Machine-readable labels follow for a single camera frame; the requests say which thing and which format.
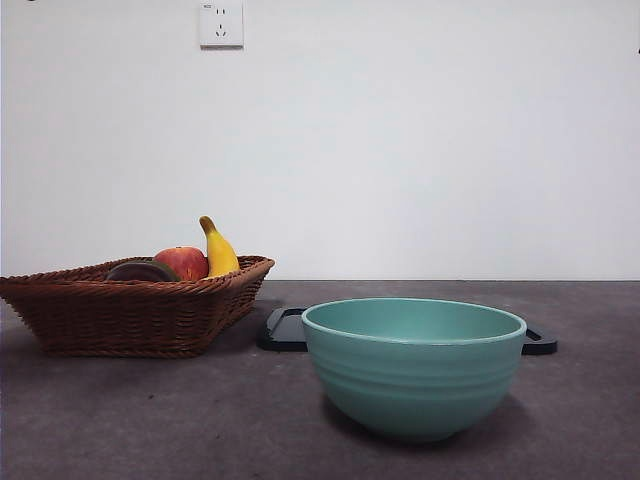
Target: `brown woven basket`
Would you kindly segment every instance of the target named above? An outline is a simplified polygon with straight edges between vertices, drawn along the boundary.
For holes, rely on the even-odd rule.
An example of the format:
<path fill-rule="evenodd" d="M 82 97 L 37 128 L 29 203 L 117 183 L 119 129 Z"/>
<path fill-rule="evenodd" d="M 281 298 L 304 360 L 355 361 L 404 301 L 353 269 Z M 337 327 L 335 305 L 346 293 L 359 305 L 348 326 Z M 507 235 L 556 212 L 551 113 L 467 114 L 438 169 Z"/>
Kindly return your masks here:
<path fill-rule="evenodd" d="M 105 281 L 100 265 L 0 278 L 0 295 L 47 355 L 185 358 L 203 353 L 253 307 L 274 261 L 240 256 L 240 270 L 210 280 Z"/>

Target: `ceramic bowl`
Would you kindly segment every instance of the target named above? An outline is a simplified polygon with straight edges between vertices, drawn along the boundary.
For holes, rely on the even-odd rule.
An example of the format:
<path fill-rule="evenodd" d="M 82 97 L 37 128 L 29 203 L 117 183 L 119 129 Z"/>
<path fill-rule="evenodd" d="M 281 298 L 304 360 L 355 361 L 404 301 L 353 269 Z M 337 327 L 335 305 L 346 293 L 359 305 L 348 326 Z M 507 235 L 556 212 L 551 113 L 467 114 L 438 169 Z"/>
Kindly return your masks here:
<path fill-rule="evenodd" d="M 518 368 L 526 323 L 482 305 L 363 298 L 302 314 L 330 400 L 369 430 L 441 440 L 489 415 Z"/>

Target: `banana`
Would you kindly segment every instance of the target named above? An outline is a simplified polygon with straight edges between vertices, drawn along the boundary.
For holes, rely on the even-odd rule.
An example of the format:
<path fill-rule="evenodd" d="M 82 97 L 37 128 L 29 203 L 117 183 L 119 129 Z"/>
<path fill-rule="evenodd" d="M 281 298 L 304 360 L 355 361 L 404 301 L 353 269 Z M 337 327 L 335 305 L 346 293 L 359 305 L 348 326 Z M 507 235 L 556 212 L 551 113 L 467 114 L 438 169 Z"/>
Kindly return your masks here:
<path fill-rule="evenodd" d="M 202 216 L 200 217 L 200 226 L 207 238 L 209 275 L 206 278 L 219 277 L 229 272 L 240 270 L 236 252 L 231 244 L 218 232 L 213 221 L 207 216 Z"/>

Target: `black plate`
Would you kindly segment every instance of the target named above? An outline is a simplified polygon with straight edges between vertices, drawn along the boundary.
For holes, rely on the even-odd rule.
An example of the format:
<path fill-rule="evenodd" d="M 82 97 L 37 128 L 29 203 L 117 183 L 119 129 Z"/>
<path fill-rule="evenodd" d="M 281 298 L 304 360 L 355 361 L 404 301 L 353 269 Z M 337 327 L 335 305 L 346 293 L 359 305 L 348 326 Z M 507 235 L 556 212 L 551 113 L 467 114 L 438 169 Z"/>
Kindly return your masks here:
<path fill-rule="evenodd" d="M 302 328 L 302 312 L 307 307 L 283 307 L 271 313 L 258 332 L 256 344 L 263 350 L 276 352 L 306 352 L 307 343 Z M 558 350 L 558 341 L 540 327 L 527 321 L 527 338 L 523 355 L 548 355 Z"/>

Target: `table surface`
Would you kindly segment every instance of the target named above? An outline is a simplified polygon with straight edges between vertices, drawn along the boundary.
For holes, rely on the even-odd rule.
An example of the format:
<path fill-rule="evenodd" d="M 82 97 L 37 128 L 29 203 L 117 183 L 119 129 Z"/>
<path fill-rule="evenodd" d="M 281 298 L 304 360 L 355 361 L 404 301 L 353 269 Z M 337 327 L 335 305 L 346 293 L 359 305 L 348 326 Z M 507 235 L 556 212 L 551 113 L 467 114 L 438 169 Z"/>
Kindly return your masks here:
<path fill-rule="evenodd" d="M 522 357 L 474 427 L 404 445 L 326 398 L 309 355 L 255 344 L 268 315 L 354 297 L 467 301 L 558 339 Z M 266 281 L 185 360 L 49 358 L 4 305 L 2 475 L 30 479 L 632 479 L 640 472 L 640 282 Z"/>

